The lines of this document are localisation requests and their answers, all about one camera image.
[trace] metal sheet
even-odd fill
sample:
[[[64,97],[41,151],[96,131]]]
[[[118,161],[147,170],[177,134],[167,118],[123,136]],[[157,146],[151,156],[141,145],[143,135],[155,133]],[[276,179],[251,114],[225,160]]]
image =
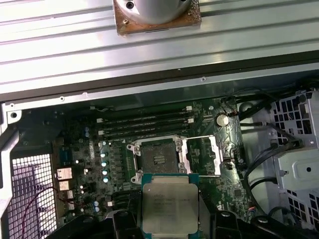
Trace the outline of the metal sheet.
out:
[[[121,37],[111,0],[0,3],[0,94],[319,49],[319,1],[200,6],[200,28]]]

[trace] capacitor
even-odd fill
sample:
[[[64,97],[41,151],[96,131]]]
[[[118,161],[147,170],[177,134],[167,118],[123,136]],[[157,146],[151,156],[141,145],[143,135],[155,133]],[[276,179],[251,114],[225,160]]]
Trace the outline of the capacitor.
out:
[[[219,116],[217,116],[216,118],[216,123],[221,126],[221,127],[225,127],[228,126],[229,124],[229,117],[225,114],[220,114]]]
[[[92,168],[86,168],[86,169],[84,169],[84,171],[85,171],[86,173],[91,172],[91,171],[92,171]]]
[[[78,163],[83,163],[83,161],[84,161],[83,159],[77,159],[77,160],[75,161],[75,163],[76,163],[76,164],[78,164]]]
[[[80,185],[80,189],[84,189],[84,188],[87,188],[87,187],[88,187],[88,185],[86,183]]]

